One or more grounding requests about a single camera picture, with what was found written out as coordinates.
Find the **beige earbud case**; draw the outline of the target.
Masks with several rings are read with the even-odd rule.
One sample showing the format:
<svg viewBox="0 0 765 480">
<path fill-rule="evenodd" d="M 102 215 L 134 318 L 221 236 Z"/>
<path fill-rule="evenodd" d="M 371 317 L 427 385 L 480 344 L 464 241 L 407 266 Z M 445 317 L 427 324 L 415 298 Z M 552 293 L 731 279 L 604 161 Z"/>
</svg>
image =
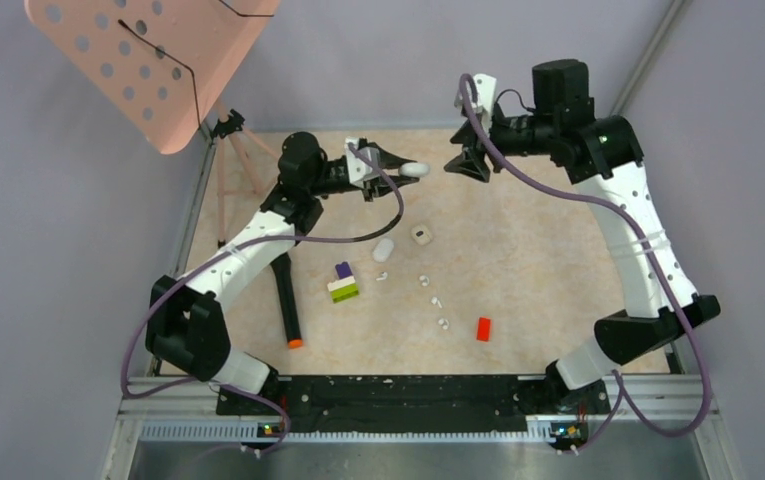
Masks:
<svg viewBox="0 0 765 480">
<path fill-rule="evenodd" d="M 411 229 L 411 236 L 416 244 L 426 246 L 433 241 L 431 230 L 423 224 L 416 225 Z"/>
</svg>

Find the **white closed earbud case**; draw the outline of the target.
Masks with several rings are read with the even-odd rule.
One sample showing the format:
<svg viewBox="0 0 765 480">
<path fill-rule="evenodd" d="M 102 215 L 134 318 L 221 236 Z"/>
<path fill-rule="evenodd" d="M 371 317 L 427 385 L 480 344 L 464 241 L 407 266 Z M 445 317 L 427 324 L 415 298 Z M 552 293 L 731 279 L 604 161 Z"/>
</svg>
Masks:
<svg viewBox="0 0 765 480">
<path fill-rule="evenodd" d="M 372 250 L 372 259 L 377 263 L 386 262 L 394 251 L 395 243 L 390 238 L 382 238 Z"/>
</svg>

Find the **pink perforated music stand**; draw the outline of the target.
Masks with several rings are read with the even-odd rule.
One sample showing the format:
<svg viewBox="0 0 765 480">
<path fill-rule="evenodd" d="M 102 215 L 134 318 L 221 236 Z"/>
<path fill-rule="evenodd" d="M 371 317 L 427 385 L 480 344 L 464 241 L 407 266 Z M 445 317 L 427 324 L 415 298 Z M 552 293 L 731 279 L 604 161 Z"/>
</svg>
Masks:
<svg viewBox="0 0 765 480">
<path fill-rule="evenodd" d="M 183 151 L 275 17 L 276 1 L 26 1 L 31 24 L 85 80 L 86 99 L 58 82 L 51 98 L 100 100 L 162 156 Z"/>
</svg>

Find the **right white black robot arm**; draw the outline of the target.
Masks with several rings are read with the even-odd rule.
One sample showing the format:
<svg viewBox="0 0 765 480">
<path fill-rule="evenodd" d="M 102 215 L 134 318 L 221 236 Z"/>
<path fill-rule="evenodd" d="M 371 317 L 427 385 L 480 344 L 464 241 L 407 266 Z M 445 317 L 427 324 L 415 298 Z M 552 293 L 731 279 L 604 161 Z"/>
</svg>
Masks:
<svg viewBox="0 0 765 480">
<path fill-rule="evenodd" d="M 587 65 L 554 60 L 532 70 L 532 108 L 504 114 L 495 78 L 463 75 L 454 100 L 464 124 L 453 135 L 460 154 L 449 173 L 481 182 L 512 169 L 512 159 L 545 155 L 564 170 L 565 198 L 585 203 L 621 282 L 624 307 L 594 324 L 592 336 L 548 365 L 544 397 L 570 412 L 585 389 L 614 370 L 716 318 L 718 299 L 702 294 L 677 260 L 652 200 L 644 154 L 629 121 L 598 117 Z"/>
</svg>

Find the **purple white green block stack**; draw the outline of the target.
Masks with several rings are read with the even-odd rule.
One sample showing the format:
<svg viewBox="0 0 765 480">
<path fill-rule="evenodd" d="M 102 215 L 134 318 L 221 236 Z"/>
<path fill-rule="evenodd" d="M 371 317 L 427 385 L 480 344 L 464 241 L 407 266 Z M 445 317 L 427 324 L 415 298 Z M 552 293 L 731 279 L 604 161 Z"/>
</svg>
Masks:
<svg viewBox="0 0 765 480">
<path fill-rule="evenodd" d="M 337 304 L 360 294 L 356 278 L 347 261 L 335 265 L 335 276 L 335 280 L 327 284 L 333 303 Z"/>
</svg>

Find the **aluminium frame rail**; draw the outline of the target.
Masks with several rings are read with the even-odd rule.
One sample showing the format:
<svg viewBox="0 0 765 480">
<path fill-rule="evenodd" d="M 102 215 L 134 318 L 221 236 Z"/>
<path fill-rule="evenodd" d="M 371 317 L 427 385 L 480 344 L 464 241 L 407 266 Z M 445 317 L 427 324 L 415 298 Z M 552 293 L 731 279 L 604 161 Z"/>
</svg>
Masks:
<svg viewBox="0 0 765 480">
<path fill-rule="evenodd" d="M 686 374 L 604 379 L 552 399 L 538 375 L 294 375 L 263 400 L 174 377 L 137 378 L 124 399 L 102 477 L 124 479 L 139 442 L 203 442 L 260 451 L 289 443 L 532 442 L 570 452 L 598 424 L 639 413 L 671 428 L 692 419 L 703 398 Z"/>
</svg>

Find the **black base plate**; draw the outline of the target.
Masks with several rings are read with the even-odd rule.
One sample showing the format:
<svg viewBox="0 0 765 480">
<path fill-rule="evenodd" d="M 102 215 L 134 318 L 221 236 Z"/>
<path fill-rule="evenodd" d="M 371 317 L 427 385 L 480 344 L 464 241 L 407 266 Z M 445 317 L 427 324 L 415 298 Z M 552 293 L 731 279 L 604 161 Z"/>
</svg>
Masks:
<svg viewBox="0 0 765 480">
<path fill-rule="evenodd" d="M 522 432 L 535 416 L 606 414 L 604 382 L 557 392 L 541 376 L 295 375 L 266 387 L 266 404 L 222 388 L 220 416 L 264 416 L 284 410 L 294 433 Z"/>
</svg>

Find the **red toy brick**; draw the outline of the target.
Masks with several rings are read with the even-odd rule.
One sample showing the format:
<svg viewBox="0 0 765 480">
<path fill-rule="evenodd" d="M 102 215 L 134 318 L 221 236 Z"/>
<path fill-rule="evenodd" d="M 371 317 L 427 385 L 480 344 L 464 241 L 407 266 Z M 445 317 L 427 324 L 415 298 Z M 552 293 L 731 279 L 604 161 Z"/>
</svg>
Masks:
<svg viewBox="0 0 765 480">
<path fill-rule="evenodd" d="M 487 317 L 480 317 L 477 323 L 476 340 L 489 342 L 491 338 L 492 320 Z"/>
</svg>

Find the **white earbud case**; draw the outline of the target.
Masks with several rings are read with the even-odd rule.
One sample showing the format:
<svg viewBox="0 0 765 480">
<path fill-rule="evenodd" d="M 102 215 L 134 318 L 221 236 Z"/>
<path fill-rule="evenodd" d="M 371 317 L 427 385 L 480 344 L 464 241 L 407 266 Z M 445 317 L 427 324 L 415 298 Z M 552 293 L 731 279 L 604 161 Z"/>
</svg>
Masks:
<svg viewBox="0 0 765 480">
<path fill-rule="evenodd" d="M 372 259 L 377 263 L 386 262 L 394 251 L 395 243 L 390 238 L 382 238 L 372 250 Z"/>
<path fill-rule="evenodd" d="M 401 165 L 398 169 L 398 173 L 401 176 L 409 178 L 423 178 L 427 176 L 431 171 L 431 167 L 422 162 L 407 162 Z"/>
</svg>

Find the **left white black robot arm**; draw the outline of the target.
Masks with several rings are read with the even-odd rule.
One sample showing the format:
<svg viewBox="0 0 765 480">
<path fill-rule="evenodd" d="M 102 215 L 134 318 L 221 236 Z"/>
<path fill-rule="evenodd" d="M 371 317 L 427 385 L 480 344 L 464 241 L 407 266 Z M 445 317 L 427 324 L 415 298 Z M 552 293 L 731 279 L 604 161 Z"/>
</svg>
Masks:
<svg viewBox="0 0 765 480">
<path fill-rule="evenodd" d="M 344 154 L 331 160 L 309 132 L 283 141 L 277 167 L 273 189 L 238 235 L 182 278 L 155 282 L 145 320 L 148 352 L 198 381 L 233 386 L 260 414 L 277 404 L 277 372 L 233 347 L 225 311 L 262 271 L 299 243 L 313 241 L 324 198 L 359 192 L 371 202 L 398 195 L 430 172 L 428 164 L 365 138 L 347 139 Z"/>
</svg>

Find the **black marker orange cap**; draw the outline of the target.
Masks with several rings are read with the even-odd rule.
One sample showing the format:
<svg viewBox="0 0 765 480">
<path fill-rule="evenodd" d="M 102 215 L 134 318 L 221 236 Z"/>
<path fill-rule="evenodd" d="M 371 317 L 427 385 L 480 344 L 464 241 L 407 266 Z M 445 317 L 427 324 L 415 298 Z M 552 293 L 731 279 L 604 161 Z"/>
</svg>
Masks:
<svg viewBox="0 0 765 480">
<path fill-rule="evenodd" d="M 303 346 L 303 338 L 292 280 L 292 261 L 289 254 L 284 253 L 277 257 L 271 262 L 270 267 L 277 288 L 283 330 L 288 348 L 301 348 Z"/>
</svg>

